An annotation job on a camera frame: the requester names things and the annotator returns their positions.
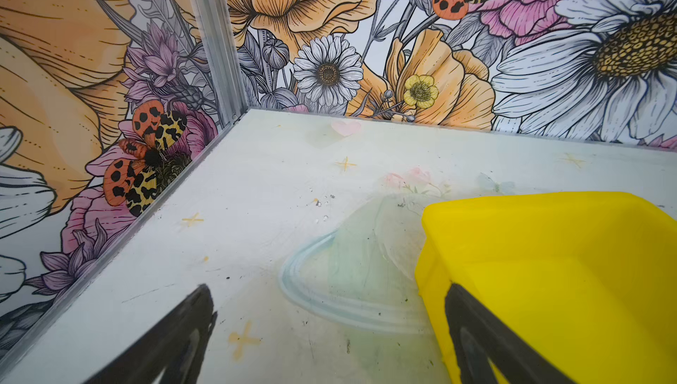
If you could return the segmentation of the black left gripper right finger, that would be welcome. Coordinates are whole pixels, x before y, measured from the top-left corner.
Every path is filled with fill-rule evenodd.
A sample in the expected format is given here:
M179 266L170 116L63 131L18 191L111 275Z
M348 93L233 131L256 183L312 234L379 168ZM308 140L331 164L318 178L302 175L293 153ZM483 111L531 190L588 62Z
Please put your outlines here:
M445 314L463 383L571 383L459 284L445 297Z

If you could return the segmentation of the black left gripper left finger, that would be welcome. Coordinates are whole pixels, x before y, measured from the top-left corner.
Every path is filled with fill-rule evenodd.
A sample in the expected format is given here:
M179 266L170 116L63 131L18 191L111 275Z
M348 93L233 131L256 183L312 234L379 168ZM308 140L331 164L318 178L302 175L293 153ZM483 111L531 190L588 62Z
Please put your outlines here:
M218 317L202 284L88 383L195 383Z

